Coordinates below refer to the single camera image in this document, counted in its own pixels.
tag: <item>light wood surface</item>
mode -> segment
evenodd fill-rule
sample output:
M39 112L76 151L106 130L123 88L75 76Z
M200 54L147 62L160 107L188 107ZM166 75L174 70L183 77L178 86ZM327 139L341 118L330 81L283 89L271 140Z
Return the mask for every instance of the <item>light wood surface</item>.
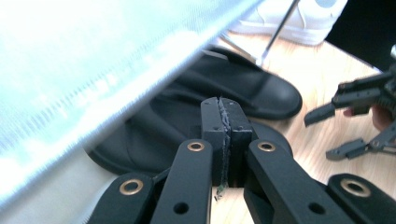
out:
M260 55L269 41L269 36L264 35L230 34L230 37L253 55ZM303 107L294 118L261 122L285 135L294 159L312 178L327 184L332 175L359 175L396 199L396 156L370 153L351 161L328 161L325 157L327 150L345 142L360 137L368 141L376 136L378 131L372 125L371 112L349 119L342 115L342 110L337 110L332 119L307 128L304 126L305 114L329 103L340 82L375 75L378 71L329 43L307 47L282 39L272 46L263 69L285 78L303 97ZM211 222L253 222L243 198L243 189L227 189L220 201L212 200Z

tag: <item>white shoe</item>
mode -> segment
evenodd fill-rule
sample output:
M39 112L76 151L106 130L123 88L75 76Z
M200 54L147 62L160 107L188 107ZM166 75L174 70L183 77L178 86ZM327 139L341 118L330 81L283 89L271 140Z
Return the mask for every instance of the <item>white shoe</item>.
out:
M286 15L292 0L264 0L230 31L238 34L272 35ZM300 0L279 37L315 46L329 34L347 0Z

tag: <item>sneaker sole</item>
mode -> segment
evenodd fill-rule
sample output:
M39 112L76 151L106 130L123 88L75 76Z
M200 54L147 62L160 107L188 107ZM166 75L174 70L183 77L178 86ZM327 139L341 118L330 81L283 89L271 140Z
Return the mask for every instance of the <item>sneaker sole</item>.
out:
M272 35L278 24L262 24L250 21L239 21L230 31L242 35ZM285 25L280 31L279 37L297 44L315 46L323 42L332 28L323 30L301 29Z

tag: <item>white sneaker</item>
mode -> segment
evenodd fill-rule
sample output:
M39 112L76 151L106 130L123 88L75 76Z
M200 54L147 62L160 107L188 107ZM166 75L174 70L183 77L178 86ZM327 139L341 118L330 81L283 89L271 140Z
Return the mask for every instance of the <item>white sneaker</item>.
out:
M272 35L286 15L292 0L264 0L230 31L238 34ZM279 37L315 46L329 34L347 0L300 0L281 30Z

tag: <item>shoe sole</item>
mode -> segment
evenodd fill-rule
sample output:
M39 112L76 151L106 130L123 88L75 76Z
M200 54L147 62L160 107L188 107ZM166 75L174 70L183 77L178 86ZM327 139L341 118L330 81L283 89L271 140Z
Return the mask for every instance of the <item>shoe sole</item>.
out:
M241 35L272 35L276 32L278 24L239 21L230 29L232 33ZM332 28L323 30L301 29L285 25L279 37L297 44L315 46L323 42Z

